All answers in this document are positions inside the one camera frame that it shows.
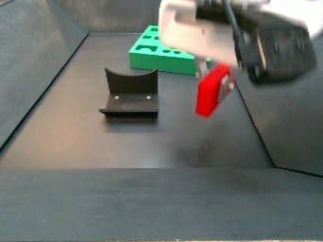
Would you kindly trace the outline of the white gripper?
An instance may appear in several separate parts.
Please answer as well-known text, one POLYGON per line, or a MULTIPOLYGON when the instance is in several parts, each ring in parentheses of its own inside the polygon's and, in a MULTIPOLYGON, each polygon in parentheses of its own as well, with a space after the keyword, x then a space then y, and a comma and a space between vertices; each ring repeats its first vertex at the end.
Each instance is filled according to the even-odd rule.
MULTIPOLYGON (((304 26, 310 39, 323 32, 323 0, 228 0, 233 10, 270 13, 293 24, 304 26)), ((209 69, 206 60, 237 66, 232 30, 226 24, 196 18, 202 3, 220 0, 161 0, 158 6, 158 39, 161 43, 196 56, 196 77, 204 78, 209 69)), ((234 89, 234 77, 221 79, 222 92, 234 89)))

